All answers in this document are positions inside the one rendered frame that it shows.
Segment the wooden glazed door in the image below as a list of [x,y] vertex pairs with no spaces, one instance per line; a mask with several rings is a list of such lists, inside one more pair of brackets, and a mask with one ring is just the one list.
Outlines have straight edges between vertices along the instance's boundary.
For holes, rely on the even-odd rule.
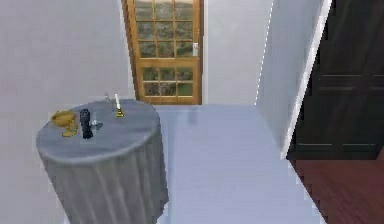
[[[204,0],[122,0],[135,97],[202,103]],[[193,43],[199,44],[198,57]]]

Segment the white candle in brass holder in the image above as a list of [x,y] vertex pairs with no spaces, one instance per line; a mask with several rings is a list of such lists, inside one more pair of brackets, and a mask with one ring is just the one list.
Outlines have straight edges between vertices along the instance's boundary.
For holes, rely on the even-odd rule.
[[115,103],[117,108],[116,117],[124,117],[124,113],[121,109],[120,99],[117,93],[115,93]]

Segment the round table with grey cloth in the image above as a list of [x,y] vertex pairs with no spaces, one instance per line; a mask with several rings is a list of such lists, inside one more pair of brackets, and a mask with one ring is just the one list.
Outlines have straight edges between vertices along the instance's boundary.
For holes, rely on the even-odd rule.
[[36,146],[70,224],[156,224],[168,202],[159,114],[124,99],[120,118],[106,101],[87,109],[103,126],[85,139],[65,138],[47,123]]

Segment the black statuette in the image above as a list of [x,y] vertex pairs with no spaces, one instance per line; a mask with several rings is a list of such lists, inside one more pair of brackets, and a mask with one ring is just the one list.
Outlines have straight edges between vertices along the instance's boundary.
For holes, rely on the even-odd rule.
[[80,111],[80,123],[82,127],[82,135],[84,139],[90,139],[93,137],[93,132],[90,126],[90,112],[88,109]]

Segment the dark wooden door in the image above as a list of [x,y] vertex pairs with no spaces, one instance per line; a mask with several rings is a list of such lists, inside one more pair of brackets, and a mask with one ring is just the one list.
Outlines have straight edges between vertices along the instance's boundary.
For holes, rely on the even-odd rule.
[[332,0],[286,154],[374,160],[384,147],[384,0]]

